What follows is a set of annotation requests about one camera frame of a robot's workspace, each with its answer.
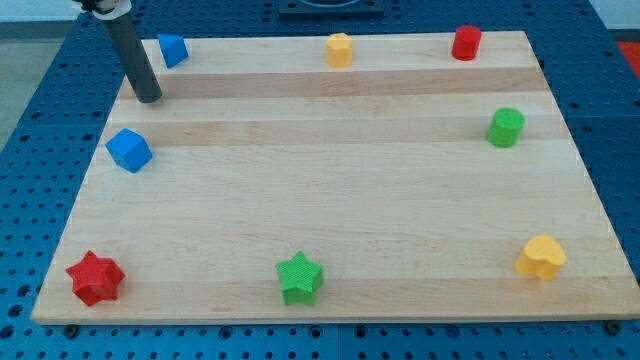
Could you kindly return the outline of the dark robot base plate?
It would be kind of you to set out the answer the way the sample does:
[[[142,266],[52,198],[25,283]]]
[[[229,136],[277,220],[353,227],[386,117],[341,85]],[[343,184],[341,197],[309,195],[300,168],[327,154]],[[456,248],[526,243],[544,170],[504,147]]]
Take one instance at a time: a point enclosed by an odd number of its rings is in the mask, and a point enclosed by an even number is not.
[[[279,0],[278,17],[383,15],[384,0]]]

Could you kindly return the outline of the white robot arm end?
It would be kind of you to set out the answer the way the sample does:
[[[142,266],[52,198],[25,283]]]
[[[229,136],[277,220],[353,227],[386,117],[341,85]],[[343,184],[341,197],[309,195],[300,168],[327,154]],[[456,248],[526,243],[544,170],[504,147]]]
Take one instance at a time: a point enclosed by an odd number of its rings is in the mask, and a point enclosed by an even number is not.
[[[131,0],[72,0],[83,12],[91,12],[100,20],[115,20],[132,9]]]

